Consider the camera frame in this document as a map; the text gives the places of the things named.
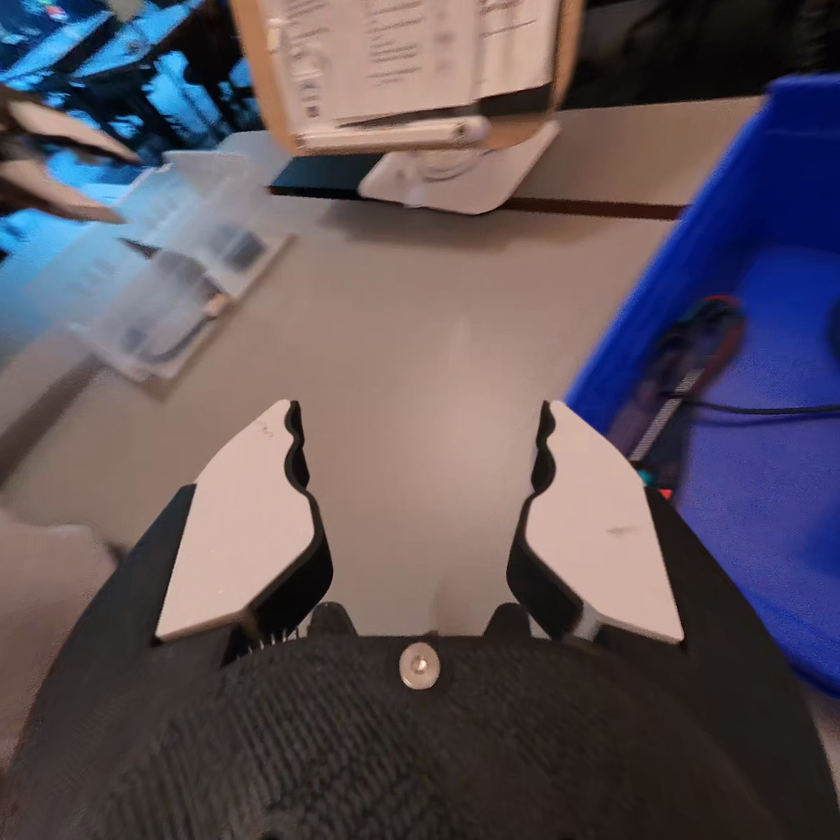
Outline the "cardboard board with papers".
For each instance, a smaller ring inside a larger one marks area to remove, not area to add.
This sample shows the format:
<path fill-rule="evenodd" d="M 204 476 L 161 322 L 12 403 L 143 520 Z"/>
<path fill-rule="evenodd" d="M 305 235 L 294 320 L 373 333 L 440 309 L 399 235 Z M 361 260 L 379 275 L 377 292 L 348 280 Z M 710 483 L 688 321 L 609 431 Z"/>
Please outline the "cardboard board with papers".
<path fill-rule="evenodd" d="M 260 115 L 293 156 L 529 140 L 571 84 L 585 6 L 230 2 Z"/>

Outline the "flat black base plate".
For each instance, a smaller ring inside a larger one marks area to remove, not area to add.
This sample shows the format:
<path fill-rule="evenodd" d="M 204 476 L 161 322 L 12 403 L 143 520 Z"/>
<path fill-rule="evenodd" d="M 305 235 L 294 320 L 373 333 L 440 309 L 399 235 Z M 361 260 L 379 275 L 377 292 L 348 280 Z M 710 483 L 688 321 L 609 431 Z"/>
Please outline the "flat black base plate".
<path fill-rule="evenodd" d="M 383 154 L 328 154 L 289 159 L 268 184 L 272 195 L 362 201 L 360 185 Z"/>

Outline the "blue plastic bin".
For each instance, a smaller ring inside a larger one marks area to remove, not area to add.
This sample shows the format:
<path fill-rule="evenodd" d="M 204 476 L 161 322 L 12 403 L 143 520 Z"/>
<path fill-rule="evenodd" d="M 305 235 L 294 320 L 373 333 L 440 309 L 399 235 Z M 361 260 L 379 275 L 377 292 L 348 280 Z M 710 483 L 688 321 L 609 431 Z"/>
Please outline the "blue plastic bin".
<path fill-rule="evenodd" d="M 714 296 L 734 298 L 745 327 L 709 402 L 838 406 L 837 73 L 773 83 L 605 331 L 569 407 L 605 433 L 655 342 Z M 838 697 L 838 412 L 691 407 L 676 506 L 797 675 Z"/>

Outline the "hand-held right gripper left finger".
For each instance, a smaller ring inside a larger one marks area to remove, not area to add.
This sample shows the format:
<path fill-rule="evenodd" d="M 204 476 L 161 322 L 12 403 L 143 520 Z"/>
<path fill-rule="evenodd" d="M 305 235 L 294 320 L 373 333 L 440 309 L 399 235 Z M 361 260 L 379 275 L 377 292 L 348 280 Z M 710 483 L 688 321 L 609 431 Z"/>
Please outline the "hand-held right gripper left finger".
<path fill-rule="evenodd" d="M 221 627 L 279 642 L 327 594 L 333 562 L 304 445 L 299 402 L 279 400 L 203 468 L 156 627 L 163 643 Z"/>

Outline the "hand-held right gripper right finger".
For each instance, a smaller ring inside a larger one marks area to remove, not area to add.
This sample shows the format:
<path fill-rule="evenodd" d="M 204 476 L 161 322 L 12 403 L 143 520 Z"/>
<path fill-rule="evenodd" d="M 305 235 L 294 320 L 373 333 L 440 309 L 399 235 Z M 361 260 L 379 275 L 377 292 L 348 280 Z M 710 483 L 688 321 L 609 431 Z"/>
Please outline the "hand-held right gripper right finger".
<path fill-rule="evenodd" d="M 658 643 L 685 630 L 646 487 L 621 453 L 561 401 L 544 402 L 532 493 L 507 563 L 511 593 L 551 639 L 606 627 Z"/>

